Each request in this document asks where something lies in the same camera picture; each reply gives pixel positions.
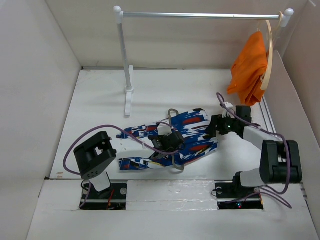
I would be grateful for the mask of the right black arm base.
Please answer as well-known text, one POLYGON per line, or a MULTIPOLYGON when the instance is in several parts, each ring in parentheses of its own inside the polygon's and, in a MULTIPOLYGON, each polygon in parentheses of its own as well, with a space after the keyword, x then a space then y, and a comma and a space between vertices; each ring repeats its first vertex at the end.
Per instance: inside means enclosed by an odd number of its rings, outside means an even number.
POLYGON ((215 181, 211 195, 218 210, 263 210, 261 197, 253 195, 253 187, 243 187, 233 181, 215 181))

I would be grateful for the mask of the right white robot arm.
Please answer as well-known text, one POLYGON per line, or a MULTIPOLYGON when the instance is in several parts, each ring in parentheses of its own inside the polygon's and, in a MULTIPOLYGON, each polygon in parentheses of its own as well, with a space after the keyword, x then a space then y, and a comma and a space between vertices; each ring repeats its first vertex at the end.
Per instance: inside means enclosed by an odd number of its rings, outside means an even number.
POLYGON ((225 110, 213 115, 206 132, 213 137, 235 133, 261 152, 258 168, 234 175, 230 190, 235 196, 243 197, 254 188, 271 184, 284 184, 286 192, 290 184, 301 183, 303 173, 298 143, 252 123, 249 106, 237 106, 235 113, 225 110))

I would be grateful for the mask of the grey metal hanger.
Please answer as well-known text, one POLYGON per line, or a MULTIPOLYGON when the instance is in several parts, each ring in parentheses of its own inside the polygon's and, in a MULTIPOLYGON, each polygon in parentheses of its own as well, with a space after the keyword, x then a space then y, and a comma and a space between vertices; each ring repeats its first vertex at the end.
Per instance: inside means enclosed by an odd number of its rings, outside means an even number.
MULTIPOLYGON (((172 116, 171 116, 171 112, 174 112, 174 113, 176 113, 176 115, 178 115, 178 114, 179 114, 179 111, 176 110, 176 109, 173 109, 173 108, 171 108, 171 109, 168 110, 168 121, 169 121, 169 125, 170 125, 170 127, 174 130, 174 132, 173 132, 173 137, 171 138, 171 140, 173 140, 173 147, 174 147, 175 149, 177 149, 177 148, 178 148, 178 144, 180 143, 180 142, 179 142, 180 139, 178 138, 178 135, 176 135, 177 131, 176 131, 175 128, 172 126, 172 116)), ((183 172, 183 171, 185 170, 185 165, 184 165, 184 164, 180 164, 180 165, 179 165, 179 164, 176 164, 175 154, 172 154, 171 157, 172 157, 171 161, 172 161, 173 167, 174 167, 175 169, 183 172)))

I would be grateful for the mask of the blue white red patterned trousers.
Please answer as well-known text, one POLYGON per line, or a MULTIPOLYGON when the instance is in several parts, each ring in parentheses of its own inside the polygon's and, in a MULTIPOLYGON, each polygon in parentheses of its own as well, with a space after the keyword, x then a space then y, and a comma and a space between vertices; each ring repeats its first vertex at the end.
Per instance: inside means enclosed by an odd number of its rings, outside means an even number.
POLYGON ((137 139, 150 140, 155 152, 149 157, 127 157, 118 161, 121 171, 140 171, 192 163, 218 148, 217 137, 207 134, 210 125, 208 114, 196 108, 150 124, 132 126, 125 131, 137 139))

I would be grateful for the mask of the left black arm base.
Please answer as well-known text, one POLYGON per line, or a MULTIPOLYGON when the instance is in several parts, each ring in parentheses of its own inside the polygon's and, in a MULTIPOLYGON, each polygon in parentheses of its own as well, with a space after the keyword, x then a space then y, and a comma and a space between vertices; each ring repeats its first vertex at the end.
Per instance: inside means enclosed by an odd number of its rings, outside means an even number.
POLYGON ((121 211, 126 210, 127 182, 112 182, 111 186, 102 192, 98 192, 93 185, 89 190, 89 183, 82 183, 81 210, 98 211, 121 211))

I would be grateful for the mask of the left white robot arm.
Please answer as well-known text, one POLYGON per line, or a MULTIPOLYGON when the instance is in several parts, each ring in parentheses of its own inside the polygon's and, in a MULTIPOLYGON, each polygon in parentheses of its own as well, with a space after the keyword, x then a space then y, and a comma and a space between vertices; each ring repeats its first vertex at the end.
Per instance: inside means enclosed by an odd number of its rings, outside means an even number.
POLYGON ((74 156, 83 180, 92 184, 95 194, 107 198, 111 194, 111 181, 107 167, 120 159, 161 159, 174 155, 183 146, 182 134, 150 136, 146 141, 133 138, 110 138, 105 131, 98 132, 74 149, 74 156))

